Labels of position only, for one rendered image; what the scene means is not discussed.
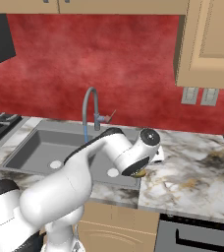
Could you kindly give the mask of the grey curved tap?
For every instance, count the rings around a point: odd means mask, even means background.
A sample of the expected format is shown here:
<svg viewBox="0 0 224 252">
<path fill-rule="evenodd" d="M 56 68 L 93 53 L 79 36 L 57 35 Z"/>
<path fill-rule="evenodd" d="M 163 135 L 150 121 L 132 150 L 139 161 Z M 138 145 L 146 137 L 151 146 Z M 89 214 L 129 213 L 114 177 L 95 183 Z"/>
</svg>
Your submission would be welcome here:
<svg viewBox="0 0 224 252">
<path fill-rule="evenodd" d="M 93 119 L 94 119 L 94 130 L 95 131 L 100 130 L 100 124 L 102 122 L 109 123 L 112 120 L 113 115 L 115 114 L 115 111 L 113 111 L 111 115 L 102 116 L 102 115 L 99 114 L 97 90 L 94 87 L 90 87 L 86 91 L 86 93 L 84 95 L 83 109 L 82 109 L 83 127 L 84 127 L 84 141 L 86 143 L 88 142 L 88 136 L 87 136 L 87 107 L 88 107 L 88 100 L 89 100 L 90 95 L 93 96 L 93 104 L 94 104 Z"/>
</svg>

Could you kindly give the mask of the grey wall socket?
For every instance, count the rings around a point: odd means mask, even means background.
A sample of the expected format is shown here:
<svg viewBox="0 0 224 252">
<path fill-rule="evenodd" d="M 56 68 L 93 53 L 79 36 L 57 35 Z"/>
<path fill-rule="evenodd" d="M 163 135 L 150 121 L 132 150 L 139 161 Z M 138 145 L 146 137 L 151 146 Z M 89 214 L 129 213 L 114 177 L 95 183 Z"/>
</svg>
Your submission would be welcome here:
<svg viewBox="0 0 224 252">
<path fill-rule="evenodd" d="M 198 88 L 183 88 L 181 104 L 196 104 Z"/>
<path fill-rule="evenodd" d="M 204 89 L 201 98 L 201 105 L 215 106 L 218 99 L 218 89 Z"/>
</svg>

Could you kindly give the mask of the beige wall cupboard door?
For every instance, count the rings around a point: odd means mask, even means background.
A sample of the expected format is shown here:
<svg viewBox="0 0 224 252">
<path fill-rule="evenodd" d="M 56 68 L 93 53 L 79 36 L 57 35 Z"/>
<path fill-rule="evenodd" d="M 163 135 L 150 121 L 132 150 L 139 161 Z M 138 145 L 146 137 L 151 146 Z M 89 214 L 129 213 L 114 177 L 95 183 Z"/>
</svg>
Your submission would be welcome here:
<svg viewBox="0 0 224 252">
<path fill-rule="evenodd" d="M 189 0 L 58 0 L 61 14 L 185 15 Z"/>
<path fill-rule="evenodd" d="M 0 14 L 58 14 L 58 0 L 0 0 Z"/>
</svg>

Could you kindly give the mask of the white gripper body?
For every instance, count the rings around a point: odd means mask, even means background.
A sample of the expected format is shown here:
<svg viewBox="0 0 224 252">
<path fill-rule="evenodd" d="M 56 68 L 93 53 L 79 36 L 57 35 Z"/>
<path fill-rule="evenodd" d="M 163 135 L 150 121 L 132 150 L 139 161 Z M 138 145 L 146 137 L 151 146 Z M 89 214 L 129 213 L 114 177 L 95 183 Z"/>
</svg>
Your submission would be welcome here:
<svg viewBox="0 0 224 252">
<path fill-rule="evenodd" d="M 154 158 L 152 159 L 152 163 L 159 163 L 164 161 L 164 152 L 162 147 L 159 147 L 159 149 L 157 150 L 156 155 L 154 156 Z"/>
</svg>

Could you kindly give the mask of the grey dishwasher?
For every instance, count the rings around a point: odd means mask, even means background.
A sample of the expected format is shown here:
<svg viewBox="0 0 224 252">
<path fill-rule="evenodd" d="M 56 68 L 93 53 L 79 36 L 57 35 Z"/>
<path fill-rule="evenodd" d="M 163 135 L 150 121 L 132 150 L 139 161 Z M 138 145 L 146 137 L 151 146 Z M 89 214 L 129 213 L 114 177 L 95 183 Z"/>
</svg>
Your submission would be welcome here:
<svg viewBox="0 0 224 252">
<path fill-rule="evenodd" d="M 161 214 L 154 252 L 224 252 L 224 223 Z"/>
</svg>

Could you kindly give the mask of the beige tall wall cupboard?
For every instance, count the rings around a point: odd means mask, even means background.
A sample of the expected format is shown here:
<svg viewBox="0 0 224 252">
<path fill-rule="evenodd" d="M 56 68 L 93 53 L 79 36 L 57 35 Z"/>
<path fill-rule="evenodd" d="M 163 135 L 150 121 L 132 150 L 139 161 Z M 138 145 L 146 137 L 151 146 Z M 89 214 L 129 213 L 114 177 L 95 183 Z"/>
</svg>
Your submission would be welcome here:
<svg viewBox="0 0 224 252">
<path fill-rule="evenodd" d="M 182 27 L 176 85 L 224 89 L 224 0 L 189 0 Z"/>
</svg>

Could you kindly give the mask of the grey sink basin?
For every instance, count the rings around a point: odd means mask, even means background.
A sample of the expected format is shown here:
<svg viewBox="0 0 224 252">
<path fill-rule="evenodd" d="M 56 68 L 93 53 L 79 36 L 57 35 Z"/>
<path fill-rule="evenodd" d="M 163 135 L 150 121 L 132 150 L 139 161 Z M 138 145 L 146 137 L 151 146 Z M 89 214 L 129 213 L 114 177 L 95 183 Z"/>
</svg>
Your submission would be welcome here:
<svg viewBox="0 0 224 252">
<path fill-rule="evenodd" d="M 31 175 L 49 175 L 64 159 L 84 144 L 83 125 L 42 120 L 1 164 L 0 170 Z M 140 179 L 116 174 L 113 162 L 103 152 L 88 159 L 93 181 L 124 189 L 140 189 Z"/>
</svg>

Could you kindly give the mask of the yellow green sponge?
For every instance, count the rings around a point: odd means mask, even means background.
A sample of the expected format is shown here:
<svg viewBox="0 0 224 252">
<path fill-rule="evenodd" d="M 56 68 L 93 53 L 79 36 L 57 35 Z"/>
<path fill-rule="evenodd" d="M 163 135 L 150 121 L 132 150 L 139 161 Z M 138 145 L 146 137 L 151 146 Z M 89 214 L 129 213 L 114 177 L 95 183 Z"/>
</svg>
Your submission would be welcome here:
<svg viewBox="0 0 224 252">
<path fill-rule="evenodd" d="M 143 170 L 141 170 L 138 173 L 133 175 L 134 178 L 141 178 L 141 177 L 145 177 L 145 176 L 146 176 L 146 170 L 145 169 L 143 169 Z"/>
</svg>

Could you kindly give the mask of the beige base cupboard door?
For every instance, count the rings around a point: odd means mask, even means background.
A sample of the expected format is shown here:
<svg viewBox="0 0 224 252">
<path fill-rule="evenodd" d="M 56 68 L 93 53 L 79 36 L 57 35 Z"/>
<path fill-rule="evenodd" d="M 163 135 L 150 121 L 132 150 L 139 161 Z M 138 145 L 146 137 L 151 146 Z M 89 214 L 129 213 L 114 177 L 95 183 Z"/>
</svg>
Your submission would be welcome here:
<svg viewBox="0 0 224 252">
<path fill-rule="evenodd" d="M 86 252 L 154 252 L 159 214 L 89 202 L 79 222 Z"/>
</svg>

